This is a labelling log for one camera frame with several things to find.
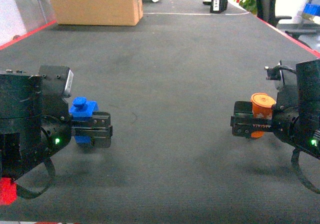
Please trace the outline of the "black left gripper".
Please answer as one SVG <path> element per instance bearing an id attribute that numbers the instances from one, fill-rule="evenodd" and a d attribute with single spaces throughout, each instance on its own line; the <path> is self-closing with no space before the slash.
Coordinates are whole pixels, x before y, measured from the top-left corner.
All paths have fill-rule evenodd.
<path id="1" fill-rule="evenodd" d="M 40 130 L 40 147 L 45 157 L 51 157 L 64 149 L 72 135 L 79 146 L 87 148 L 109 148 L 113 135 L 111 115 L 108 112 L 94 111 L 89 117 L 72 119 L 66 100 L 53 94 L 42 97 Z"/>

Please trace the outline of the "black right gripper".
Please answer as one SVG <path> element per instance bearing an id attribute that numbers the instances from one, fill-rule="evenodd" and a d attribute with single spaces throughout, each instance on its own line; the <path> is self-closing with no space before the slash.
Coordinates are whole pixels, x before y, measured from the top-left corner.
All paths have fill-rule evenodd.
<path id="1" fill-rule="evenodd" d="M 262 137 L 273 131 L 280 141 L 320 158 L 320 101 L 299 101 L 296 86 L 284 86 L 278 91 L 272 121 L 254 117 L 252 102 L 236 101 L 230 126 L 236 137 Z"/>

